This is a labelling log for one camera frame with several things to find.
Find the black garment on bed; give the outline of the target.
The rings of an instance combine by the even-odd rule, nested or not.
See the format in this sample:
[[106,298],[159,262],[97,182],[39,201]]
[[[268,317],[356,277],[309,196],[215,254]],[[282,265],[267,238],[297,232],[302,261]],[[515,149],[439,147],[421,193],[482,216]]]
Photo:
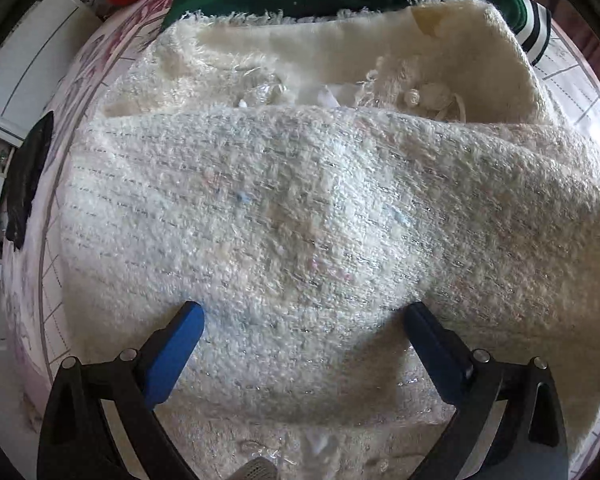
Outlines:
[[5,238],[17,250],[22,248],[26,239],[32,202],[50,150],[53,130],[54,113],[47,112],[32,127],[15,152],[7,173]]

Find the white drawer cabinet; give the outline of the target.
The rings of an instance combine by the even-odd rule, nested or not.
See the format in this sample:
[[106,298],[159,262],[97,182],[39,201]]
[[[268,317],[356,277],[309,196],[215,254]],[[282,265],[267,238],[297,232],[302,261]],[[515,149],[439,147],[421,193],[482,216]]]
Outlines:
[[0,207],[16,149],[100,24],[81,0],[38,0],[0,47]]

